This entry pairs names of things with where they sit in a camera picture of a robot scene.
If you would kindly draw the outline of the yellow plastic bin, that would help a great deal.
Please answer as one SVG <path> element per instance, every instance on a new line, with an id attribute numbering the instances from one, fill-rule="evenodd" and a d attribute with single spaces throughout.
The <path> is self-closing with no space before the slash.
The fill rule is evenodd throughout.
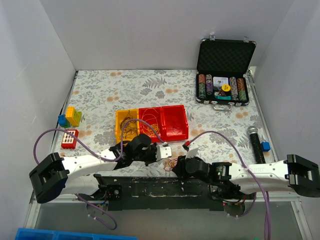
<path id="1" fill-rule="evenodd" d="M 140 134 L 139 123 L 136 119 L 139 118 L 139 110 L 124 109 L 115 112 L 115 138 L 116 143 L 123 141 L 131 141 Z"/>

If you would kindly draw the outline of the red double plastic bin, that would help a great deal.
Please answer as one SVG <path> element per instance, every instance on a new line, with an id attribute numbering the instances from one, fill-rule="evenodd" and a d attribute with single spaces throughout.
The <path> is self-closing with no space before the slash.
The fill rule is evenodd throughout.
<path id="1" fill-rule="evenodd" d="M 138 109 L 140 132 L 151 138 L 153 143 L 158 142 L 159 135 L 165 142 L 183 141 L 189 138 L 189 124 L 184 105 L 166 105 Z"/>

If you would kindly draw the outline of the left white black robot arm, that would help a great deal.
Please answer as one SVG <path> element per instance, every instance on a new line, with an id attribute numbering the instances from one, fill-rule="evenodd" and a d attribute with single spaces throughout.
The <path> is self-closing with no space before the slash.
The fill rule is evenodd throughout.
<path id="1" fill-rule="evenodd" d="M 139 134 L 124 145 L 117 144 L 99 153 L 78 157 L 49 154 L 29 173 L 33 192 L 39 204 L 48 203 L 64 194 L 84 194 L 101 200 L 106 187 L 98 172 L 129 167 L 133 162 L 149 165 L 171 156 L 166 142 L 152 143 L 149 136 Z"/>

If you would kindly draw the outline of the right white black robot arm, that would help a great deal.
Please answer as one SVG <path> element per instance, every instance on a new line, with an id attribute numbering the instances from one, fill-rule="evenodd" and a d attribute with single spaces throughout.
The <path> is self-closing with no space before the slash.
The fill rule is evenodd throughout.
<path id="1" fill-rule="evenodd" d="M 251 164 L 204 162 L 199 157 L 180 156 L 172 171 L 179 179 L 195 178 L 208 184 L 212 197 L 241 199 L 261 191 L 294 192 L 303 197 L 320 196 L 319 166 L 301 156 L 287 155 L 282 161 Z"/>

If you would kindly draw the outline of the colourful wire ball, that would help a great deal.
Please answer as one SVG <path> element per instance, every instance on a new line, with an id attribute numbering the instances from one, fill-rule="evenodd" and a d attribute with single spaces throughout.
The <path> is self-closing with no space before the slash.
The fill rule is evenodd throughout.
<path id="1" fill-rule="evenodd" d="M 171 172 L 173 168 L 177 165 L 178 159 L 173 158 L 173 159 L 166 159 L 165 162 L 163 163 L 163 169 L 166 172 Z"/>

